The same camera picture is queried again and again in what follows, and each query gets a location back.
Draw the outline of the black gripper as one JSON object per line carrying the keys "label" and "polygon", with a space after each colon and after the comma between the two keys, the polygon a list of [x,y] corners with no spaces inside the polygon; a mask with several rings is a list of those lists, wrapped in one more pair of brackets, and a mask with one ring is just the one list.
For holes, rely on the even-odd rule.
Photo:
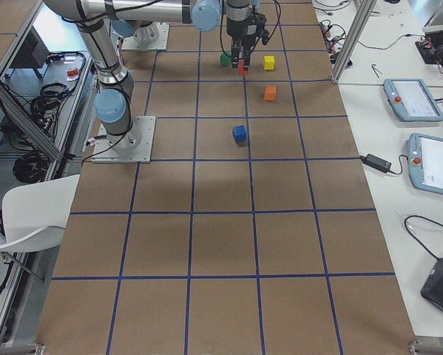
{"label": "black gripper", "polygon": [[240,47],[243,48],[244,68],[250,67],[251,49],[255,41],[266,45],[266,16],[262,13],[249,13],[244,19],[237,20],[227,16],[227,33],[231,37],[232,64],[238,65]]}

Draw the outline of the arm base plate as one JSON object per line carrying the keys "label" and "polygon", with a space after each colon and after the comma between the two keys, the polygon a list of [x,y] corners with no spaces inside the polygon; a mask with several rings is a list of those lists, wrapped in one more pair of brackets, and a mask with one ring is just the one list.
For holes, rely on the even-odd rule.
{"label": "arm base plate", "polygon": [[133,36],[125,38],[121,49],[130,52],[164,51],[168,44],[169,29],[167,23],[152,22],[140,27]]}
{"label": "arm base plate", "polygon": [[156,126],[155,116],[135,116],[132,118],[132,128],[119,141],[118,137],[106,136],[103,124],[100,124],[98,134],[106,137],[95,142],[93,163],[149,163],[152,156],[152,146]]}

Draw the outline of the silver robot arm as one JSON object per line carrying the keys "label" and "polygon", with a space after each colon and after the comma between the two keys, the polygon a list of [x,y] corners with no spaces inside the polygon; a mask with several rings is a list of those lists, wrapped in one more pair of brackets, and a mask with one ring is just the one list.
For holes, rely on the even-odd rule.
{"label": "silver robot arm", "polygon": [[[124,21],[112,20],[113,30],[120,38],[135,37],[140,28],[148,30],[149,39],[152,43],[159,38],[158,28],[152,21]],[[231,55],[224,54],[233,68],[238,68],[243,62],[245,70],[248,70],[251,52],[256,46],[256,25],[249,25],[247,21],[236,22],[227,19],[226,31],[231,36]]]}
{"label": "silver robot arm", "polygon": [[46,1],[63,20],[77,26],[95,61],[98,79],[106,86],[122,84],[128,76],[111,44],[104,20],[193,24],[202,32],[211,31],[226,17],[231,37],[231,64],[244,69],[258,41],[268,43],[266,17],[257,12],[252,1]]}

